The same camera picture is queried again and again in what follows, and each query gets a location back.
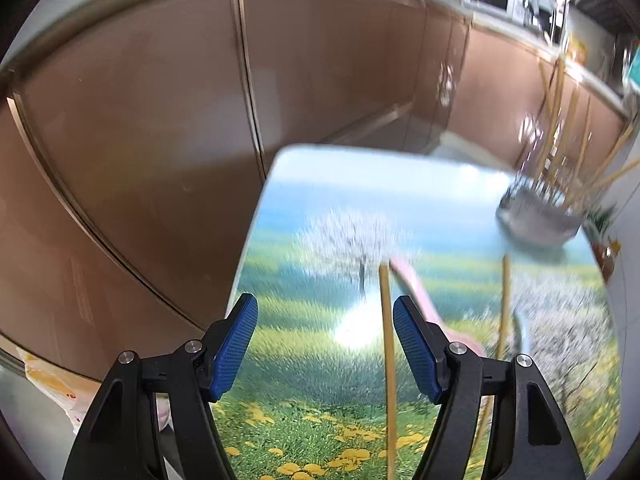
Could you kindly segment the bamboo chopstick group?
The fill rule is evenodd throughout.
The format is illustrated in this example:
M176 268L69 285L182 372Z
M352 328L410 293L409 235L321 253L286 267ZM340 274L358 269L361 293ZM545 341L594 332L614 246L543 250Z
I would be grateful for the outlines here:
M562 166L565 152L570 147L570 140L572 140L573 127L576 118L578 103L579 88L575 86L572 90L572 93L570 94L570 102L568 102L564 122L561 122L560 116L555 117L555 152L553 153L553 157L550 160L550 167L547 171L548 185L558 186L556 181L559 179L559 172Z
M568 187L568 190L572 193L572 195L577 190L577 181L578 181L578 176L579 176L579 173L580 173L580 168L582 168L582 163L584 162L585 154L586 154L586 151L587 151L587 144L588 144L589 130L590 130L590 122L591 122L591 109L592 109L591 100L592 100L592 97L588 96L587 113L586 113L586 119L585 119L585 123L584 123L584 128L582 129L582 136L580 137L580 145L579 145L578 157L577 157L577 160L576 160L576 165L574 166L574 170L573 170L573 173L572 173L572 178L570 179L570 186Z
M511 259L508 254L502 257L502 294L501 294L501 311L500 311L500 324L498 330L496 358L501 360L506 353L506 340L509 335L509 316L511 312L510 308L510 279L511 279ZM475 433L475 439L472 446L472 451L475 452L480 445L483 434L486 431L489 422L489 416L492 413L492 407L494 406L494 398L488 396L480 413L480 420L478 421L477 430Z
M548 129L536 168L536 178L540 181L544 178L544 167L546 166L546 160L553 146L555 129L558 126L559 111L564 89L565 55L560 54L556 58L550 76L547 76L544 71L544 63L542 61L539 61L538 67L542 80L542 88L544 88L544 110L548 116Z

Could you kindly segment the brown kitchen cabinet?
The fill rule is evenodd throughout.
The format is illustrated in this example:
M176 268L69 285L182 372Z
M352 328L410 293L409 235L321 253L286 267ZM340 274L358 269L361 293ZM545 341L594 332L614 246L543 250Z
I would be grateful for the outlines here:
M98 378L224 312L299 145L514 166L558 52L452 0L79 0L1 71L1 331Z

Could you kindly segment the pink plastic bag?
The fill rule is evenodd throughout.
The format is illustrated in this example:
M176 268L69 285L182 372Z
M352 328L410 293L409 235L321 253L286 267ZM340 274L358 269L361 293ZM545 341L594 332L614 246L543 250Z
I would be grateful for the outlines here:
M17 349L17 353L24 363L26 378L62 408L70 419L74 434L78 434L101 384L63 370L26 350Z

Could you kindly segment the white ceramic spoon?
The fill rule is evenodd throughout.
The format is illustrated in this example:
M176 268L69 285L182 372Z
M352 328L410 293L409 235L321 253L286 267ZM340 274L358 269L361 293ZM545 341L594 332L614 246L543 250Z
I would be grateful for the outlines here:
M530 330L526 315L520 309L514 309L512 313L514 328L515 351L530 354Z

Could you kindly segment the bamboo chopstick by spoon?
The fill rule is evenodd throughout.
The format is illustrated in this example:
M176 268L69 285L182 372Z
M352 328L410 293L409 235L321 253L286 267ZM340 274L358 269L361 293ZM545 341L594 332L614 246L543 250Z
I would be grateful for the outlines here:
M378 267L383 322L383 349L386 393L386 479L394 480L397 455L397 396L392 302L390 301L390 272L388 265Z

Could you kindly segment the pink ceramic spoon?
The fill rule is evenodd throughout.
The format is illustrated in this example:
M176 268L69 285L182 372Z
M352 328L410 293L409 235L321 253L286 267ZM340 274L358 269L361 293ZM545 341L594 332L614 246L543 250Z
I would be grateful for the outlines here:
M438 314L430 295L427 293L416 269L404 257L393 256L390 258L390 267L399 278L409 296L423 314L425 321L437 324L449 341L459 341L474 351L478 356L486 356L485 348L472 336L458 332L447 326Z

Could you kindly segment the amber liquid bottle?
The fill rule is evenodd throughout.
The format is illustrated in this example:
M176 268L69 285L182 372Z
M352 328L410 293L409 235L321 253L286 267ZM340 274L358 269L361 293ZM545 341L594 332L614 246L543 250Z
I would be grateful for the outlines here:
M606 243L592 243L591 248L593 255L596 257L603 281L607 283L615 271L615 260L622 249L622 244L618 240L610 238Z

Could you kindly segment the grey cloth around basket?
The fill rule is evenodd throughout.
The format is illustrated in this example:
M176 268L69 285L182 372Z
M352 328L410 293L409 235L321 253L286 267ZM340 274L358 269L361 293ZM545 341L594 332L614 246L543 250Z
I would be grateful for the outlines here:
M500 200L496 216L508 233L522 243L561 247L578 233L584 216L550 205L526 188Z

